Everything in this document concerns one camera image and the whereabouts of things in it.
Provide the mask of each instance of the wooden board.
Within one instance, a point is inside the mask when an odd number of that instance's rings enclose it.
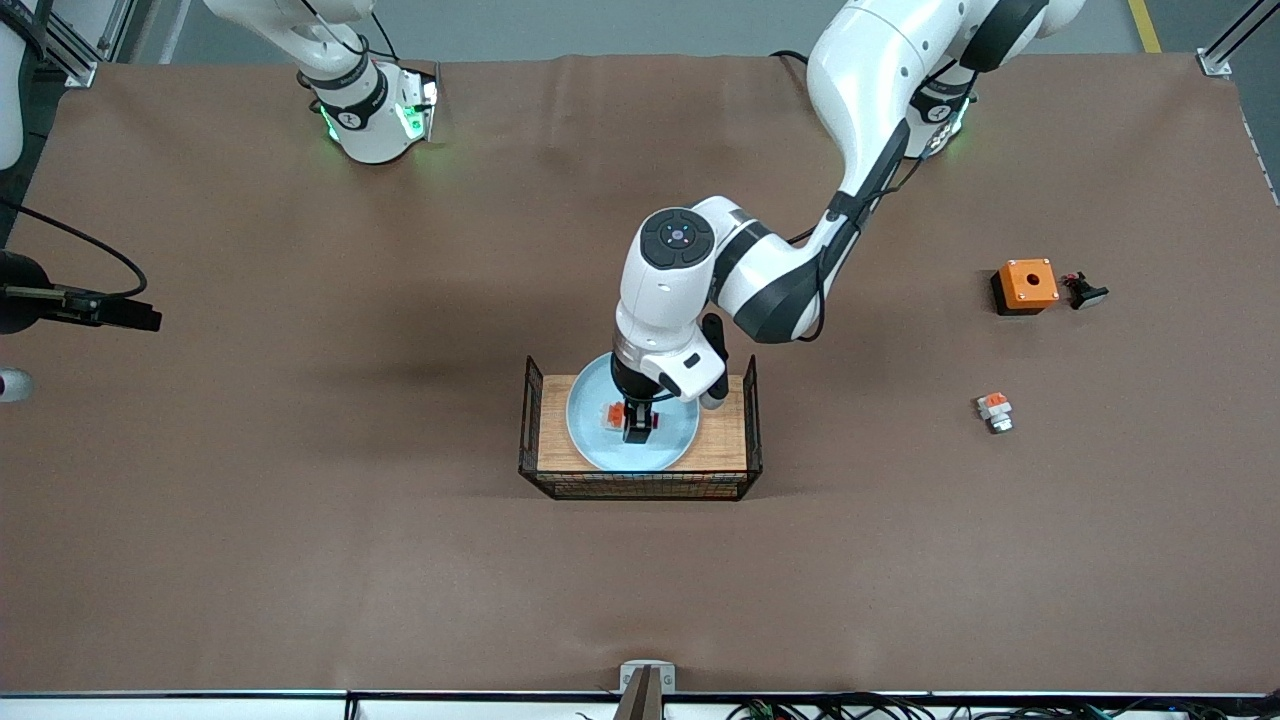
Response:
[[[543,378],[543,413],[538,438],[538,469],[543,471],[596,470],[573,447],[564,420],[568,391],[577,375]],[[689,452],[669,470],[745,470],[746,418],[742,413],[742,377],[730,375],[728,397],[718,410],[703,410]]]

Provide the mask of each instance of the orange block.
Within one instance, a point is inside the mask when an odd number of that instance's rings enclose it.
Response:
[[[1034,315],[1057,302],[1057,277],[1046,258],[1010,260],[991,278],[1001,315]]]
[[[604,425],[613,428],[616,430],[622,429],[622,423],[626,420],[626,409],[621,402],[614,402],[609,405],[604,411]]]

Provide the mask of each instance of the yellow floor line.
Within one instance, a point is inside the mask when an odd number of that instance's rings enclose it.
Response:
[[[1156,26],[1151,24],[1147,0],[1129,0],[1129,12],[1133,13],[1133,24],[1138,26],[1142,49],[1147,53],[1160,53],[1160,38],[1156,37]]]

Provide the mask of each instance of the orange object on plate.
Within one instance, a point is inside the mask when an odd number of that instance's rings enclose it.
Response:
[[[608,410],[605,411],[604,421],[611,428],[622,429],[622,419],[625,418],[625,415],[626,415],[626,409],[622,407],[622,404],[614,402],[613,405],[609,405]]]

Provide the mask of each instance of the orange box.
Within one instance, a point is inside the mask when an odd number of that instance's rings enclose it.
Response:
[[[991,275],[991,290],[1001,315],[1036,315],[1060,297],[1057,278],[1047,258],[1005,263]]]

